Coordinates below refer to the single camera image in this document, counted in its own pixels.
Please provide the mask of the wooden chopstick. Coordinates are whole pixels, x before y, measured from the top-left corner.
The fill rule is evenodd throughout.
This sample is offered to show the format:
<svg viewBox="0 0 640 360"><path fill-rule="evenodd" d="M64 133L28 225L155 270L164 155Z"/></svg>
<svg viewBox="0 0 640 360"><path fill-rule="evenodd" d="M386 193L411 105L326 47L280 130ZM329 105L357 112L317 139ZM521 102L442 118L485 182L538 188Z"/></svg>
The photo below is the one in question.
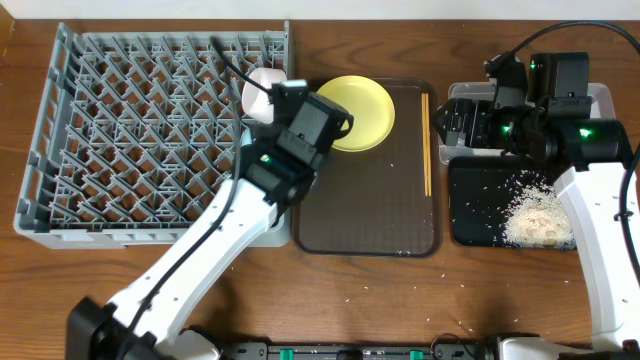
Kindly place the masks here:
<svg viewBox="0 0 640 360"><path fill-rule="evenodd" d="M429 95L423 93L423 150L424 150L424 170L425 170L425 192L426 196L432 196L432 170L431 170L431 140L429 123Z"/></svg>
<svg viewBox="0 0 640 360"><path fill-rule="evenodd" d="M422 155L425 196L431 197L431 155L429 133L429 97L428 93L421 94L421 130L422 130Z"/></svg>

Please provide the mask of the yellow round plate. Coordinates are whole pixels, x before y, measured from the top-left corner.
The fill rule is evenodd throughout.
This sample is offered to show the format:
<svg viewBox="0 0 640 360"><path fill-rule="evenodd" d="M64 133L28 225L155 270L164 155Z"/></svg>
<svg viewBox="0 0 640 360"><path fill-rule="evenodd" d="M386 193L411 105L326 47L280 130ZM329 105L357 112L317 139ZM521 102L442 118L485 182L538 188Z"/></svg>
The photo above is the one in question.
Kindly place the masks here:
<svg viewBox="0 0 640 360"><path fill-rule="evenodd" d="M378 82L363 76L340 76L326 82L317 93L346 109L354 118L349 133L334 141L334 149L370 150L390 134L395 107L390 94Z"/></svg>

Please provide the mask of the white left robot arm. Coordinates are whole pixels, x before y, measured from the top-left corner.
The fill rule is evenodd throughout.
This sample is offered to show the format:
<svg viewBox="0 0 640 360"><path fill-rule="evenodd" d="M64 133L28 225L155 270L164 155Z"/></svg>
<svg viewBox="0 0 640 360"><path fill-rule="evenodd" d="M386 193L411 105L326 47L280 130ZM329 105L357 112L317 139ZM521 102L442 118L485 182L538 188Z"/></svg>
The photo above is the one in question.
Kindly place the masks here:
<svg viewBox="0 0 640 360"><path fill-rule="evenodd" d="M101 306L83 298L67 319L67 359L218 359L186 320L234 259L299 203L319 154L305 130L318 102L303 80L271 88L274 121L238 146L234 174L200 217L142 276Z"/></svg>

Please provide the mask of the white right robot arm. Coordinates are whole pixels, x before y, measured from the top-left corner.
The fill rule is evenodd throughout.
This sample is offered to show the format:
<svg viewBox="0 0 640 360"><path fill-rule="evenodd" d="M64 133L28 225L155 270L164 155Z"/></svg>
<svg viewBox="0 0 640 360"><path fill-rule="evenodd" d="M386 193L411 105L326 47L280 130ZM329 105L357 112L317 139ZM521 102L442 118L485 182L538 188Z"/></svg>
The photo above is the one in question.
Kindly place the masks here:
<svg viewBox="0 0 640 360"><path fill-rule="evenodd" d="M584 52L513 55L486 63L490 100L451 98L431 116L441 141L499 149L540 164L574 233L592 319L592 347L535 335L493 338L488 359L636 359L639 356L639 205L624 126L594 119Z"/></svg>

